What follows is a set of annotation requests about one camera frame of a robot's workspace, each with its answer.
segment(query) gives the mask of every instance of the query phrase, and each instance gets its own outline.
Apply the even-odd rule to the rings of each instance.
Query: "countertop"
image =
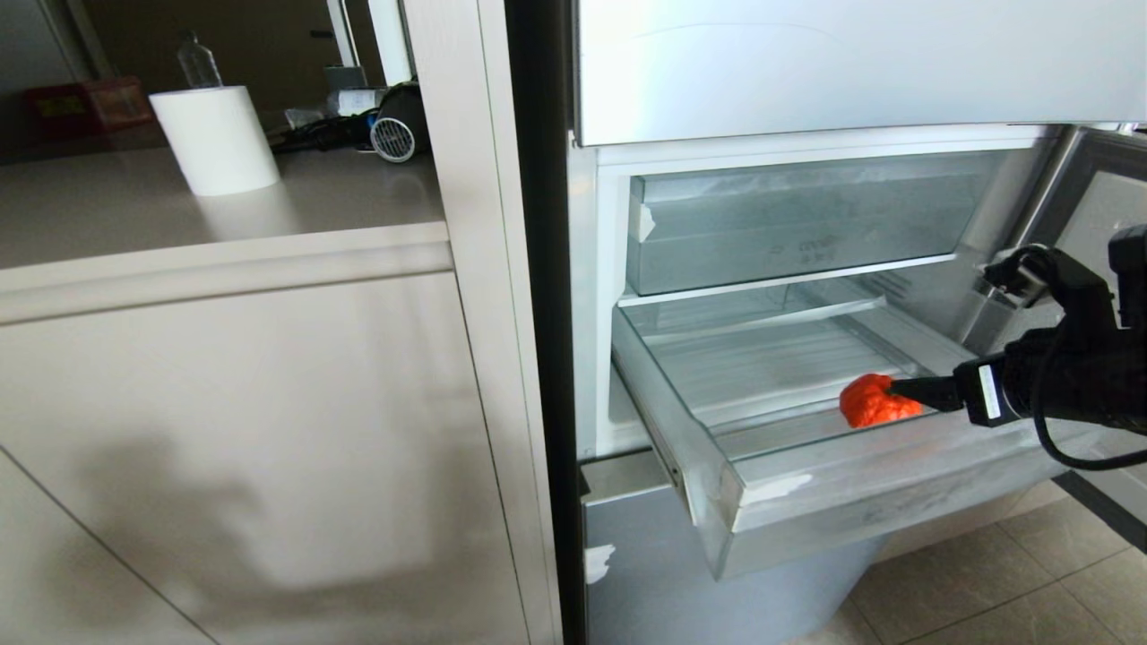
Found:
[[[192,194],[170,148],[0,166],[0,272],[286,238],[297,249],[314,234],[367,228],[372,243],[385,244],[388,232],[396,243],[447,240],[428,155],[401,165],[353,150],[276,162],[281,182],[217,197]]]

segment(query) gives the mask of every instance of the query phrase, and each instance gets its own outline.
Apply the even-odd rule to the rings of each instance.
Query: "red box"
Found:
[[[24,102],[48,139],[103,134],[155,121],[134,76],[24,91]]]

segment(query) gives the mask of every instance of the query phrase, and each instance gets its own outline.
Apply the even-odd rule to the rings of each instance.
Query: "transparent plastic drawer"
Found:
[[[962,413],[852,429],[841,389],[947,374],[974,353],[869,288],[817,282],[618,308],[614,360],[727,577],[873,537],[1062,472],[1030,421]],[[1095,430],[1060,422],[1069,450]]]
[[[1007,154],[634,177],[626,280],[654,295],[949,254]]]

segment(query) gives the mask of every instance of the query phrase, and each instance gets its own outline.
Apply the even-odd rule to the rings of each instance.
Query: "red object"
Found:
[[[24,91],[24,102],[48,139],[104,134],[155,121],[134,76]]]
[[[922,414],[920,402],[888,394],[892,378],[865,374],[841,391],[841,412],[853,428],[866,428]]]

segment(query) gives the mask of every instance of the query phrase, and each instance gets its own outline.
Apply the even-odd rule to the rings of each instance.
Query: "refrigerator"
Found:
[[[1147,223],[1141,0],[580,0],[569,25],[590,643],[782,643],[889,535],[1066,473],[1028,419],[852,429],[837,395],[1054,325],[982,279],[1009,249],[1114,290],[1107,241]],[[1147,469],[1083,476],[1147,520]]]

